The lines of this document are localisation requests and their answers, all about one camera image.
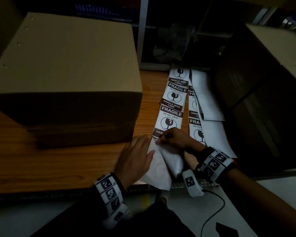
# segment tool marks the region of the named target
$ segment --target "wooden desk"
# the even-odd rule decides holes
[[[151,136],[168,73],[141,71],[140,75],[143,99],[134,135]],[[188,132],[187,112],[182,129]],[[37,149],[35,138],[0,112],[0,194],[88,188],[114,170],[124,145]]]

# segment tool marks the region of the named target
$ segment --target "black sleeve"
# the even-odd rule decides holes
[[[122,195],[124,188],[114,173]],[[106,206],[97,188],[93,186],[89,192],[77,203],[56,216],[32,236],[102,236],[106,230],[102,227],[102,220],[107,218]]]

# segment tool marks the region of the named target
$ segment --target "cardboard box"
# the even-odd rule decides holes
[[[233,150],[248,171],[295,168],[296,32],[240,26],[212,84]]]
[[[48,146],[129,141],[141,98],[130,24],[28,13],[0,58],[0,110]]]

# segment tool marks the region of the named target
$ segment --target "floor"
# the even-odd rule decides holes
[[[296,177],[263,180],[259,183],[296,209]],[[219,194],[225,200],[226,206],[205,225],[203,236],[219,236],[215,231],[216,222],[236,229],[239,236],[256,236],[221,187],[207,187],[207,189]],[[154,199],[153,194],[129,196],[125,198],[125,203],[134,213],[147,208]],[[73,201],[55,201],[1,206],[0,237],[30,236],[73,203]],[[186,189],[171,190],[168,202],[169,209],[173,210],[196,236],[200,235],[202,224],[206,219],[221,206],[221,199],[210,193],[191,199]]]

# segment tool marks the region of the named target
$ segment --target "right hand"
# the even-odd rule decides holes
[[[181,129],[177,127],[170,128],[166,130],[161,136],[160,139],[156,142],[157,145],[168,144],[179,150],[187,151],[188,153],[193,154],[193,151],[199,152],[206,148],[202,143],[190,137]]]

